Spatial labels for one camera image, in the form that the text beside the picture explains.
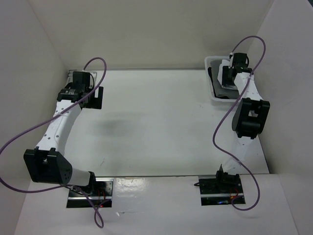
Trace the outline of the white skirt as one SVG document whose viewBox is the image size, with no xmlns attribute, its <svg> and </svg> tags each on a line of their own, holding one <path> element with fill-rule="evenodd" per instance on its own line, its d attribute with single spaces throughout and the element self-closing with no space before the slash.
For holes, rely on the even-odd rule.
<svg viewBox="0 0 313 235">
<path fill-rule="evenodd" d="M 221 63 L 219 65 L 217 80 L 218 80 L 219 84 L 223 87 L 223 67 L 221 66 Z"/>
</svg>

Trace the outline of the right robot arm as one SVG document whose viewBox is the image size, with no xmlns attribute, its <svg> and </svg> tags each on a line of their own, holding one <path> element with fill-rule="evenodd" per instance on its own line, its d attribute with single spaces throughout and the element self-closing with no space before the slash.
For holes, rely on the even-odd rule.
<svg viewBox="0 0 313 235">
<path fill-rule="evenodd" d="M 260 96 L 245 53 L 217 56 L 210 65 L 219 87 L 238 94 L 232 106 L 235 112 L 231 123 L 236 138 L 235 150 L 217 171 L 214 187 L 221 193 L 238 193 L 239 170 L 243 167 L 248 147 L 264 129 L 270 103 Z"/>
</svg>

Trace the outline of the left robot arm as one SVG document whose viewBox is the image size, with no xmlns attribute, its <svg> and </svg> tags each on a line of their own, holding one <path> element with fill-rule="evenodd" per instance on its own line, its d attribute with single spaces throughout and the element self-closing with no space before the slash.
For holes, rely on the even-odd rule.
<svg viewBox="0 0 313 235">
<path fill-rule="evenodd" d="M 75 120 L 82 109 L 101 109 L 103 87 L 75 107 L 72 104 L 83 98 L 95 87 L 95 71 L 77 71 L 69 73 L 70 82 L 60 90 L 57 96 L 53 120 L 42 139 L 34 149 L 24 153 L 24 161 L 31 180 L 36 183 L 76 185 L 85 195 L 97 191 L 96 177 L 91 171 L 76 170 L 65 158 L 65 146 Z"/>
</svg>

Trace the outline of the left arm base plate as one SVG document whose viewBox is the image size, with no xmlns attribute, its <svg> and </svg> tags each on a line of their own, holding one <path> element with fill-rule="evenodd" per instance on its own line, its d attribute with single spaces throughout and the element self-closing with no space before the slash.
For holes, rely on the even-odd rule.
<svg viewBox="0 0 313 235">
<path fill-rule="evenodd" d="M 112 207 L 112 194 L 113 194 L 114 178 L 96 178 L 96 186 L 93 191 L 86 191 L 85 194 L 89 200 L 100 208 Z M 67 197 L 66 208 L 91 208 L 89 201 L 84 194 L 76 189 L 70 189 Z"/>
</svg>

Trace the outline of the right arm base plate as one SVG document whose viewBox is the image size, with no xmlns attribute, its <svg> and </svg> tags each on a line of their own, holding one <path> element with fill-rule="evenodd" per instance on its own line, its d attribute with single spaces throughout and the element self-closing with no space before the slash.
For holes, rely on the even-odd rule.
<svg viewBox="0 0 313 235">
<path fill-rule="evenodd" d="M 239 176 L 229 177 L 226 180 L 217 179 L 216 176 L 199 177 L 194 184 L 200 190 L 202 206 L 219 206 L 234 204 L 245 204 L 244 191 Z"/>
</svg>

